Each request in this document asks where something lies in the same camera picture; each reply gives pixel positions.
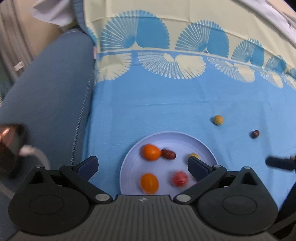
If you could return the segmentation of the yellow-green longan fruit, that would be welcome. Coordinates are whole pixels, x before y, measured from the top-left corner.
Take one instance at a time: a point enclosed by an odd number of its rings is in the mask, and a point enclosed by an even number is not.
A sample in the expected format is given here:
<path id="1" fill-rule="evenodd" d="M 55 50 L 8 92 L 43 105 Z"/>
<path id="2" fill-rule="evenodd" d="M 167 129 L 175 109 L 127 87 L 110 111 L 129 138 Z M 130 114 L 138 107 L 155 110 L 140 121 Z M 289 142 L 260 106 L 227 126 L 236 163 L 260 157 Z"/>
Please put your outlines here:
<path id="1" fill-rule="evenodd" d="M 191 158 L 191 157 L 195 157 L 200 160 L 200 156 L 196 153 L 189 154 L 189 158 Z"/>

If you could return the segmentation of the red cherry tomato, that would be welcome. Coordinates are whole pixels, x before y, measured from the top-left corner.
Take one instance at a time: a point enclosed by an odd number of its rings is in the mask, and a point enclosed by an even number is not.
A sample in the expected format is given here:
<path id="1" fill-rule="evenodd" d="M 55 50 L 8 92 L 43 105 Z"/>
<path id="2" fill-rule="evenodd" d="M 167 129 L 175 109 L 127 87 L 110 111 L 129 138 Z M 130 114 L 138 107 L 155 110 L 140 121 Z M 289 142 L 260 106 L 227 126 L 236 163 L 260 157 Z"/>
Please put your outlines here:
<path id="1" fill-rule="evenodd" d="M 176 187 L 184 187 L 188 183 L 188 175 L 184 171 L 176 171 L 173 173 L 171 182 Z"/>

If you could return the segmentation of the dark red jujube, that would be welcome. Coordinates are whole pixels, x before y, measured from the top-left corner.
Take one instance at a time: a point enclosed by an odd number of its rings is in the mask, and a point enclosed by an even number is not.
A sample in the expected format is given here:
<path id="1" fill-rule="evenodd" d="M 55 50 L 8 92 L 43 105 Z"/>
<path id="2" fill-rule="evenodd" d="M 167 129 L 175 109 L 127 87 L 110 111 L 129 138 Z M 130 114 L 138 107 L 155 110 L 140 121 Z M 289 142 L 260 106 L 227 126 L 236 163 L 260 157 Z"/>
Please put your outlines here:
<path id="1" fill-rule="evenodd" d="M 162 149 L 161 155 L 163 158 L 165 158 L 167 160 L 174 160 L 176 158 L 176 153 L 171 150 L 167 150 L 167 149 Z"/>

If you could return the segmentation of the dark purple jujube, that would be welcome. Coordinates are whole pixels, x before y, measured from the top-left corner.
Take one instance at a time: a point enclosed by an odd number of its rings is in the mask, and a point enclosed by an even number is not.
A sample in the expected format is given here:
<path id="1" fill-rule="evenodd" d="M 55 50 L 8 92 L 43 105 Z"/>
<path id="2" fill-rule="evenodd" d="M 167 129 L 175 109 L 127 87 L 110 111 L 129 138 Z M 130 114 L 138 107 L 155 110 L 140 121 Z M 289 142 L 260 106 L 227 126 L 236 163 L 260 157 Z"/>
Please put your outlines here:
<path id="1" fill-rule="evenodd" d="M 252 137 L 253 139 L 258 138 L 259 135 L 260 135 L 259 130 L 254 130 L 254 131 L 251 133 L 251 137 Z"/>

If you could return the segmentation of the green-brown longan fruit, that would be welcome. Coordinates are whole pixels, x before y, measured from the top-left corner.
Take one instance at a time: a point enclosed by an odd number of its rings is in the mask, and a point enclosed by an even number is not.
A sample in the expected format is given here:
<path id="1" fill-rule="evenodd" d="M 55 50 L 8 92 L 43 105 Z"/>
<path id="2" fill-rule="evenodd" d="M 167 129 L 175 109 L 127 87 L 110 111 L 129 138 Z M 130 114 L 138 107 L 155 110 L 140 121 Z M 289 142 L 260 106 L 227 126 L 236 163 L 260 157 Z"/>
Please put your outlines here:
<path id="1" fill-rule="evenodd" d="M 224 118 L 221 115 L 216 115 L 213 118 L 213 123 L 217 126 L 222 125 L 224 123 Z"/>

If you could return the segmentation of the orange tangerine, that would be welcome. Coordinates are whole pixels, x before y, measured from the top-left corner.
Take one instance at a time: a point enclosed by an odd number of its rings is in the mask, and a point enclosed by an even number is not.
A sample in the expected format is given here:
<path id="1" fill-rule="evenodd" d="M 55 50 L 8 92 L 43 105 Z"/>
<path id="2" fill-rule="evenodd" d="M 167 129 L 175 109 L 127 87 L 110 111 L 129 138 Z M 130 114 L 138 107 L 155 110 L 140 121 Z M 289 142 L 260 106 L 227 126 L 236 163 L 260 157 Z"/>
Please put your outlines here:
<path id="1" fill-rule="evenodd" d="M 152 173 L 145 173 L 139 180 L 142 191 L 146 194 L 156 194 L 159 189 L 158 178 Z"/>
<path id="2" fill-rule="evenodd" d="M 162 152 L 157 146 L 146 144 L 142 146 L 141 154 L 142 157 L 148 161 L 156 161 L 161 157 Z"/>

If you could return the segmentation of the black smartphone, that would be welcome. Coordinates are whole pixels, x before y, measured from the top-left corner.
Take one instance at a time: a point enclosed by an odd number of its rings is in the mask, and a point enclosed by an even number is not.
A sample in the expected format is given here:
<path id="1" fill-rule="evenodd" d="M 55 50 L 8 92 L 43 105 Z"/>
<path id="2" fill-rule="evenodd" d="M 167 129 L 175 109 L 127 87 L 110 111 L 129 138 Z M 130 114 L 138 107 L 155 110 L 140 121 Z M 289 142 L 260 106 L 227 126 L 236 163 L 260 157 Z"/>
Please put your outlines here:
<path id="1" fill-rule="evenodd" d="M 1 178 L 10 176 L 19 162 L 19 152 L 25 143 L 25 127 L 20 124 L 1 125 Z"/>

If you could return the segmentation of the blue fan-pattern cloth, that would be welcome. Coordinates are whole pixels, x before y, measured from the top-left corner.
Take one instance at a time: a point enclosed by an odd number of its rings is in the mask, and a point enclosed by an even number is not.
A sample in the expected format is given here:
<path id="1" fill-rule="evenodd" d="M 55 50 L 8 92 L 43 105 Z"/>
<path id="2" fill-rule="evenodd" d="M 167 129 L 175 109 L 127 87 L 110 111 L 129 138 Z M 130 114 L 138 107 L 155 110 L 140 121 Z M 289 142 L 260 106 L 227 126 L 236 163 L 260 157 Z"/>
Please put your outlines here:
<path id="1" fill-rule="evenodd" d="M 295 153 L 295 44 L 238 1 L 82 1 L 95 87 L 84 156 L 112 196 L 128 151 L 155 133 L 190 135 L 217 163 L 251 166 L 281 206 L 295 174 L 268 156 Z M 213 118 L 221 115 L 222 125 Z M 251 133 L 259 130 L 258 138 Z"/>

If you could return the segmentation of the grey curtain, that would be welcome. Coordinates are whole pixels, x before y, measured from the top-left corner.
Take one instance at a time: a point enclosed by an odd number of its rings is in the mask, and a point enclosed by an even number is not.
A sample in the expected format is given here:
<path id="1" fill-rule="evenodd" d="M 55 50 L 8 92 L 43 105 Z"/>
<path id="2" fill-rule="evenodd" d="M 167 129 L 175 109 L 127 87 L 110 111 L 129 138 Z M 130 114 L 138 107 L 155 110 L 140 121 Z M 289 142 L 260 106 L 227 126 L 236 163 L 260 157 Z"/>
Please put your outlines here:
<path id="1" fill-rule="evenodd" d="M 1 58 L 13 81 L 34 58 L 15 1 L 1 1 Z"/>

